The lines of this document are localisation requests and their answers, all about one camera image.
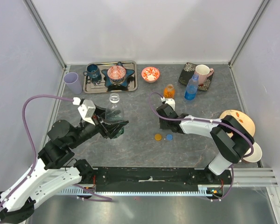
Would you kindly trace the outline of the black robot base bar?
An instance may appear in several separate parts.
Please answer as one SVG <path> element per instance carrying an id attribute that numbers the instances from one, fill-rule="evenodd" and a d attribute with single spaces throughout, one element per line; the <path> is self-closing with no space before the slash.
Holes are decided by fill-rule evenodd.
<path id="1" fill-rule="evenodd" d="M 94 184 L 96 191 L 194 190 L 198 185 L 227 185 L 230 171 L 216 176 L 195 168 L 98 167 L 83 177 L 82 184 Z"/>

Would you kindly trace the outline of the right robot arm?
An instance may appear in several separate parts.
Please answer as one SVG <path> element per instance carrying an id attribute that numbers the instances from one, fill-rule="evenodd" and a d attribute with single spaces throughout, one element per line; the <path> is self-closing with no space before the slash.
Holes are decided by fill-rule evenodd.
<path id="1" fill-rule="evenodd" d="M 160 128 L 174 133 L 196 134 L 212 138 L 219 154 L 208 164 L 204 178 L 214 184 L 231 165 L 238 163 L 248 150 L 253 150 L 254 138 L 231 115 L 223 119 L 202 119 L 188 114 L 180 116 L 167 103 L 156 109 Z"/>

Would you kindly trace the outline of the orange bottle cap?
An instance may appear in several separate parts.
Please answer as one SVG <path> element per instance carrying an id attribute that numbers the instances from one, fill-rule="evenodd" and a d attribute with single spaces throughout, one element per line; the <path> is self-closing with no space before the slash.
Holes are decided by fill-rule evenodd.
<path id="1" fill-rule="evenodd" d="M 157 133 L 157 134 L 154 136 L 154 139 L 155 139 L 156 141 L 160 141 L 160 140 L 162 140 L 162 135 L 159 134 L 159 133 Z"/>

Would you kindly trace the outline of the orange juice bottle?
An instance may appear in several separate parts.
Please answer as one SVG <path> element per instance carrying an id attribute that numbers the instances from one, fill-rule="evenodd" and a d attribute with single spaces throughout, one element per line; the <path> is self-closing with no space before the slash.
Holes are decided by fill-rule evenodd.
<path id="1" fill-rule="evenodd" d="M 174 86 L 172 84 L 168 84 L 164 91 L 163 91 L 163 96 L 165 98 L 174 98 L 175 96 L 175 89 Z"/>

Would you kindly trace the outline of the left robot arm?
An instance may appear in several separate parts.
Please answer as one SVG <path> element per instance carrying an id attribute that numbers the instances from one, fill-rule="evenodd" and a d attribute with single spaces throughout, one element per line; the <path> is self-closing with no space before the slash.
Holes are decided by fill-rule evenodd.
<path id="1" fill-rule="evenodd" d="M 62 189 L 93 182 L 97 170 L 85 159 L 76 161 L 54 179 L 44 181 L 72 159 L 74 148 L 96 134 L 113 139 L 128 124 L 124 119 L 106 120 L 106 110 L 95 106 L 91 100 L 80 103 L 78 111 L 82 122 L 76 127 L 66 120 L 55 122 L 47 133 L 49 141 L 31 168 L 12 187 L 0 192 L 0 224 L 19 224 Z"/>

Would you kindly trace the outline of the blue bottle cap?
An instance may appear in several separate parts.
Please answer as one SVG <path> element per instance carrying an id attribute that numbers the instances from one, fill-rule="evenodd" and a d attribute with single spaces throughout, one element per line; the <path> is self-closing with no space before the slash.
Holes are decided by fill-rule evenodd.
<path id="1" fill-rule="evenodd" d="M 167 139 L 167 140 L 173 140 L 173 135 L 167 134 L 166 139 Z"/>

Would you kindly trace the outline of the green label clear bottle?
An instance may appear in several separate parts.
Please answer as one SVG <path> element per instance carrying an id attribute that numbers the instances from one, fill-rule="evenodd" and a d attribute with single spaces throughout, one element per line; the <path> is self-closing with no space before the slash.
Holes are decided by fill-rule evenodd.
<path id="1" fill-rule="evenodd" d="M 105 120 L 124 120 L 124 110 L 120 103 L 120 97 L 117 93 L 111 93 L 109 96 L 109 105 L 106 108 Z"/>

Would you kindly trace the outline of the blue label water bottle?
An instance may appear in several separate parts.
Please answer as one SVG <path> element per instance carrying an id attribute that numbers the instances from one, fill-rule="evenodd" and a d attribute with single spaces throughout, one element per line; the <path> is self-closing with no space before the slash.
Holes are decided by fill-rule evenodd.
<path id="1" fill-rule="evenodd" d="M 189 80 L 186 89 L 185 89 L 185 95 L 184 98 L 186 100 L 193 100 L 196 97 L 196 93 L 198 90 L 198 78 L 199 76 L 197 74 L 194 74 L 192 78 Z"/>

